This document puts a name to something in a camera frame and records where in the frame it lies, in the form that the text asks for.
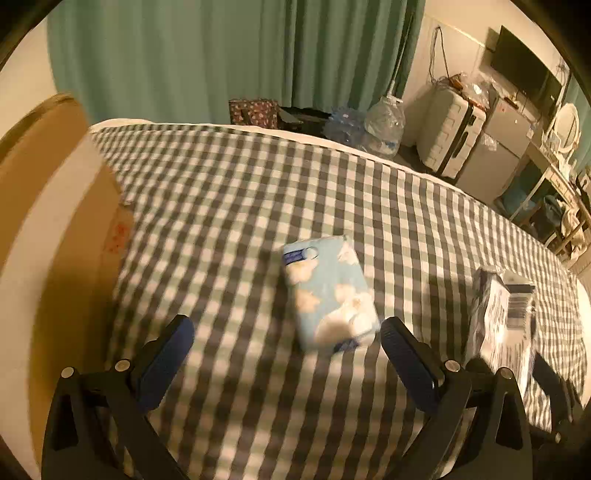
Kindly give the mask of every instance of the screw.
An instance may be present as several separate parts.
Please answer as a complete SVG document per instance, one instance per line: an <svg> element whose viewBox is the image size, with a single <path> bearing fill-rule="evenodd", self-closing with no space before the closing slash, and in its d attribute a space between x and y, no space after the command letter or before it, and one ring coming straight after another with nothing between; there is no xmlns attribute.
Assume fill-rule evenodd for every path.
<svg viewBox="0 0 591 480"><path fill-rule="evenodd" d="M447 368L450 372L459 372L460 364L457 363L455 360L448 360L447 362L445 362L445 368Z"/></svg>
<svg viewBox="0 0 591 480"><path fill-rule="evenodd" d="M117 370L118 372L125 372L129 366L131 364L129 363L129 360L127 359L123 359L123 360L119 360L116 364L115 364L115 370Z"/></svg>
<svg viewBox="0 0 591 480"><path fill-rule="evenodd" d="M65 367L65 369L61 371L62 378L70 378L72 375L74 375L74 369L72 367Z"/></svg>
<svg viewBox="0 0 591 480"><path fill-rule="evenodd" d="M502 367L500 370L501 370L502 377L505 377L507 380L510 380L511 378L513 378L513 372L511 371L511 369L509 369L507 367Z"/></svg>

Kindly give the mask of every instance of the plastic bottle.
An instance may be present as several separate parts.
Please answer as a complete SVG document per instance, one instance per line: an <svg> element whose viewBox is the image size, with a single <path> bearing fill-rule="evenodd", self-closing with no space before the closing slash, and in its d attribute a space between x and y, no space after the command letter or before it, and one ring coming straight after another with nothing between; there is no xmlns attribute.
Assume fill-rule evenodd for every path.
<svg viewBox="0 0 591 480"><path fill-rule="evenodd" d="M365 117L364 150L387 160L394 159L405 124L400 103L402 100L399 98L383 96L369 109Z"/></svg>
<svg viewBox="0 0 591 480"><path fill-rule="evenodd" d="M365 113L348 107L333 111L324 125L324 136L329 140L359 148L363 141Z"/></svg>

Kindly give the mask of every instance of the blue gripper pad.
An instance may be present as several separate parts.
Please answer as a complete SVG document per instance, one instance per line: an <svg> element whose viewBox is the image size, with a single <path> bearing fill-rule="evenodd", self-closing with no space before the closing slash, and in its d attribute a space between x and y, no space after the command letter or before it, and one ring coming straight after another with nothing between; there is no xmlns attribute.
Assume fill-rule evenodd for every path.
<svg viewBox="0 0 591 480"><path fill-rule="evenodd" d="M382 322L380 335L382 348L394 365L414 404L428 415L435 413L439 403L438 380L443 382L443 373L438 375L442 377L438 379L426 367L423 362L425 359L421 360L425 355L422 355L420 350L428 347L419 343L402 320L397 317L390 317Z"/></svg>
<svg viewBox="0 0 591 480"><path fill-rule="evenodd" d="M131 387L140 409L149 412L164 394L193 346L195 329L185 315L177 315L160 337L148 342L133 362Z"/></svg>

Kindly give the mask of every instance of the plastic-wrapped package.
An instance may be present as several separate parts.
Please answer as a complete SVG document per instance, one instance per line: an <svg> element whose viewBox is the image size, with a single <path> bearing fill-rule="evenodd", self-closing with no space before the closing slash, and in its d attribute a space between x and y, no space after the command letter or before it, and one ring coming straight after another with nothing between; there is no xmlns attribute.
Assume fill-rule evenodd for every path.
<svg viewBox="0 0 591 480"><path fill-rule="evenodd" d="M466 72L456 73L450 82L454 88L462 91L462 96L480 110L487 112L490 107L488 100L490 88L494 88L493 83L484 78L482 74L477 74L468 78Z"/></svg>
<svg viewBox="0 0 591 480"><path fill-rule="evenodd" d="M365 117L366 134L363 149L387 160L398 153L406 120L400 107L402 100L383 96L372 106Z"/></svg>
<svg viewBox="0 0 591 480"><path fill-rule="evenodd" d="M480 359L493 373L510 368L523 396L535 357L535 286L513 272L490 267L477 270L474 286L465 365Z"/></svg>

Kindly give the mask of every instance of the checkered bedsheet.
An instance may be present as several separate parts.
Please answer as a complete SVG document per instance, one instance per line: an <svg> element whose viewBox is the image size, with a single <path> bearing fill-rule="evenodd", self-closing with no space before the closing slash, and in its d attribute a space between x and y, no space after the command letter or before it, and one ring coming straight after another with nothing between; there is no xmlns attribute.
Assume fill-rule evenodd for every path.
<svg viewBox="0 0 591 480"><path fill-rule="evenodd" d="M574 278L532 237L428 177L341 151L224 127L128 125L95 134L132 205L109 359L176 313L196 338L154 428L191 478L381 478L424 422L376 341L303 355L281 247L349 235L381 318L461 359L481 264L537 286L535 347L582 390ZM525 407L550 427L537 384Z"/></svg>

